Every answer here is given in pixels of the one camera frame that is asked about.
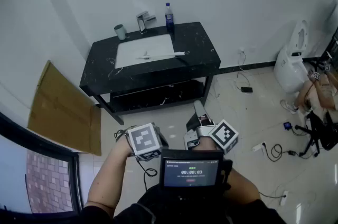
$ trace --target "hand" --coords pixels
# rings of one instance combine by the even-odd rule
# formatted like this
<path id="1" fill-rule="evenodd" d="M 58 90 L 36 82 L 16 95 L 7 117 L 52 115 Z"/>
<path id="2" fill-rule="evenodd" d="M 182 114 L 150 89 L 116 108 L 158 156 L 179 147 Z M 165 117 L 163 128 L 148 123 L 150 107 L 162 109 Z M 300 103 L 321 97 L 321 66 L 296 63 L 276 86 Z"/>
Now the hand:
<path id="1" fill-rule="evenodd" d="M 313 73 L 314 71 L 313 70 L 310 70 L 308 73 L 307 73 L 307 76 L 309 78 L 309 80 L 314 83 L 317 79 L 313 77 Z"/>
<path id="2" fill-rule="evenodd" d="M 324 74 L 327 75 L 327 78 L 330 79 L 330 76 L 331 76 L 331 72 L 330 72 L 330 71 L 326 71 L 326 70 L 325 70 L 325 71 L 324 71 Z"/>
<path id="3" fill-rule="evenodd" d="M 127 142 L 127 137 L 125 135 L 123 135 L 121 138 L 118 139 L 117 143 L 114 146 L 113 151 L 124 157 L 129 157 L 133 153 L 133 150 L 132 148 L 130 148 Z"/>
<path id="4" fill-rule="evenodd" d="M 309 78 L 309 80 L 310 80 L 312 83 L 315 83 L 315 82 L 317 81 L 317 79 L 314 78 L 314 77 L 308 77 L 308 78 Z"/>
<path id="5" fill-rule="evenodd" d="M 216 143 L 210 137 L 200 137 L 200 143 L 192 150 L 196 151 L 213 151 L 217 150 Z"/>

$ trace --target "black shirt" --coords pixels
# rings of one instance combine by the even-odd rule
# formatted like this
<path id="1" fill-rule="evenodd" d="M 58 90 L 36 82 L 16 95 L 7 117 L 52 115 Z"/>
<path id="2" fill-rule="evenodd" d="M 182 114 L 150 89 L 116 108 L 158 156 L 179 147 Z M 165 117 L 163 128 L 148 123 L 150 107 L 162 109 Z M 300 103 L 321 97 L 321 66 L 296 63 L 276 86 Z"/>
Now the black shirt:
<path id="1" fill-rule="evenodd" d="M 158 189 L 150 188 L 144 196 L 129 208 L 115 216 L 113 220 L 101 208 L 85 207 L 79 223 L 285 223 L 276 210 L 269 209 L 261 200 L 244 206 L 233 207 L 224 198 L 208 201 L 184 201 L 163 197 Z"/>

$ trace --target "vanity shelf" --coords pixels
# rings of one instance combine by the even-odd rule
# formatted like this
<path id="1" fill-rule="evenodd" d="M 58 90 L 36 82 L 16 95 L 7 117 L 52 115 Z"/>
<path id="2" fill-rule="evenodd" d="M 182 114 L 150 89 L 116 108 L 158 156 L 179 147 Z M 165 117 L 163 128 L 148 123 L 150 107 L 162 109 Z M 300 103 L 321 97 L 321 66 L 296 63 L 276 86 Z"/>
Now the vanity shelf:
<path id="1" fill-rule="evenodd" d="M 116 115 L 125 115 L 202 101 L 203 95 L 203 83 L 189 80 L 122 96 L 111 94 L 109 104 Z"/>

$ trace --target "baseboard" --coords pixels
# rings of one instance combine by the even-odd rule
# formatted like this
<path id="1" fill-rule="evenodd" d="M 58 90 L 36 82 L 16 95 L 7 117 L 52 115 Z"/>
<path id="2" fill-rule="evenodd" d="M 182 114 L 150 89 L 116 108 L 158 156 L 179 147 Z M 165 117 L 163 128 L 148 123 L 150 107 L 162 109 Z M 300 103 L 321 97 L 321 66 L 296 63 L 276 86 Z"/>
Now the baseboard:
<path id="1" fill-rule="evenodd" d="M 311 57 L 311 58 L 303 58 L 303 62 L 311 62 L 317 58 L 320 57 Z M 241 66 L 243 70 L 250 70 L 250 69 L 257 69 L 257 68 L 263 68 L 263 67 L 270 67 L 274 66 L 276 64 L 276 61 L 268 61 L 268 62 L 260 62 L 260 63 L 253 63 L 253 64 L 246 64 L 244 66 Z M 218 72 L 216 74 L 224 74 L 224 73 L 231 73 L 231 72 L 238 72 L 239 66 L 233 66 L 233 67 L 225 67 L 218 69 Z"/>

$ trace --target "small screen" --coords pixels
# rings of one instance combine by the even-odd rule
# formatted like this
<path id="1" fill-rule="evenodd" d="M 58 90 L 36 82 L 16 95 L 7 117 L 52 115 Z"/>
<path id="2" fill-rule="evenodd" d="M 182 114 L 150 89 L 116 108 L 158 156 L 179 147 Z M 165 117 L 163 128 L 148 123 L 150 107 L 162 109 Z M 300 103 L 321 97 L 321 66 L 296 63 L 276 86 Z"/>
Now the small screen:
<path id="1" fill-rule="evenodd" d="M 215 185 L 218 160 L 166 160 L 164 186 L 189 187 Z"/>

